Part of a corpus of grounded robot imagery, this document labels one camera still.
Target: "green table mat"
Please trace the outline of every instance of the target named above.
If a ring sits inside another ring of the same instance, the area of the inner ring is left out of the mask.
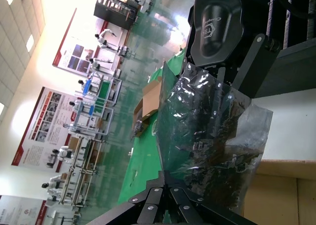
[[[109,81],[104,81],[102,83],[101,89],[100,89],[100,93],[99,93],[99,99],[97,99],[97,101],[95,102],[95,108],[94,108],[94,112],[95,113],[101,113],[102,112],[102,107],[99,106],[103,106],[104,105],[104,100],[107,97],[108,91],[110,88],[110,82]]]
[[[168,62],[169,68],[178,75],[183,62],[185,50],[173,56]],[[162,76],[162,69],[156,70],[150,81]],[[133,155],[127,167],[122,189],[118,198],[118,204],[127,201],[130,197],[142,192],[146,188],[146,181],[158,177],[161,164],[156,145],[156,137],[152,134],[153,123],[157,119],[157,113],[151,116],[150,125],[142,133],[140,138],[134,140]]]

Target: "poster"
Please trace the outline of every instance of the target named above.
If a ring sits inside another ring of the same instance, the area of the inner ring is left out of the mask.
[[[88,76],[89,58],[98,56],[100,51],[94,35],[101,33],[101,30],[108,25],[108,22],[91,15],[89,11],[75,9],[53,61],[53,66]]]
[[[12,165],[59,172],[61,162],[53,149],[67,145],[70,135],[64,123],[75,120],[70,101],[77,97],[43,87]]]
[[[45,200],[0,195],[0,225],[41,225]]]

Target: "shelf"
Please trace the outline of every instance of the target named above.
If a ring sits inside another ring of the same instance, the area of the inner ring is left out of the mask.
[[[315,63],[316,38],[282,50],[256,98],[316,88]]]

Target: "cable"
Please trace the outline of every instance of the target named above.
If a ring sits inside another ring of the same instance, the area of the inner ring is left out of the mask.
[[[288,2],[288,0],[278,0],[278,1],[284,6],[284,8],[286,8],[289,12],[291,12],[291,14],[293,14],[294,16],[300,19],[315,19],[316,18],[316,14],[314,13],[304,13],[304,12],[298,11],[294,5]]]

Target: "clear plastic wrap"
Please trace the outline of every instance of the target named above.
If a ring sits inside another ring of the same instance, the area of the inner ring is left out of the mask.
[[[163,170],[240,213],[268,138],[272,112],[188,64],[161,105],[157,143]]]

